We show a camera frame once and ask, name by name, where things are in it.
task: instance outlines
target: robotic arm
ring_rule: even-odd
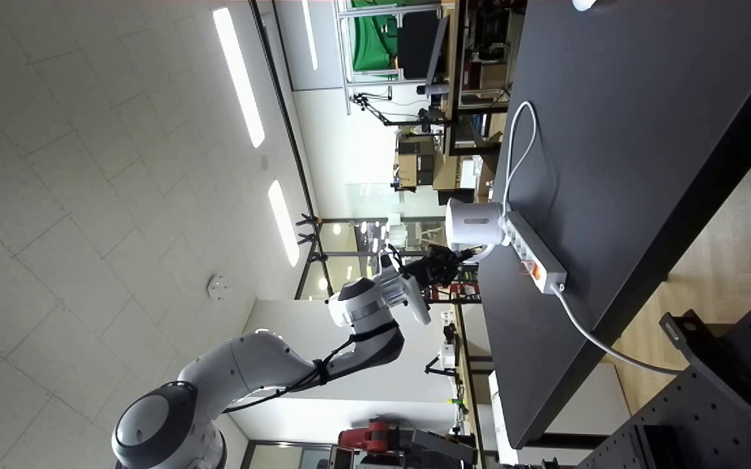
[[[393,363],[404,337],[393,322],[393,305],[404,304],[413,319],[426,323],[421,290],[451,283],[467,257],[445,247],[421,262],[402,267],[386,253],[377,276],[346,285],[327,300],[335,326],[348,328],[348,343],[325,360],[304,363],[279,337],[257,331],[211,350],[184,366],[179,375],[137,403],[115,426],[111,452],[116,469],[223,469],[227,446],[214,430],[228,405],[266,386],[304,392],[340,375]]]

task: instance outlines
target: black table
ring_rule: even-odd
[[[576,13],[533,0],[511,109],[539,141],[511,203],[569,268],[569,300],[618,339],[751,167],[751,4],[605,0]],[[522,120],[512,155],[527,145]],[[505,147],[496,197],[503,188]],[[511,250],[479,267],[511,446],[541,436],[599,352],[537,296]]]

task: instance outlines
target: fluorescent light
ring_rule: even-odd
[[[292,267],[296,267],[300,247],[296,247],[296,237],[295,237],[295,221],[292,221],[287,199],[282,197],[279,180],[271,184],[267,201],[271,201],[275,233],[279,233],[279,241],[282,241],[282,246],[287,250],[287,258],[288,258]]]
[[[235,82],[235,90],[236,90],[243,120],[247,126],[247,139],[253,148],[257,148],[266,141],[266,129],[256,107],[253,86],[247,78],[245,57],[243,57],[236,29],[235,29],[235,18],[228,17],[227,9],[215,9],[214,25],[215,25],[215,35],[218,35],[218,46],[223,52],[228,78]]]
[[[313,33],[313,17],[306,12],[306,0],[300,0],[300,9],[301,9],[306,55],[313,57],[313,72],[318,72],[318,47],[314,47],[314,33]]]

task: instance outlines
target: white ceiling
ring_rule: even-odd
[[[257,152],[207,4],[0,0],[0,469],[110,468],[133,396],[295,296],[266,190],[300,218],[301,188],[247,4],[231,13]]]

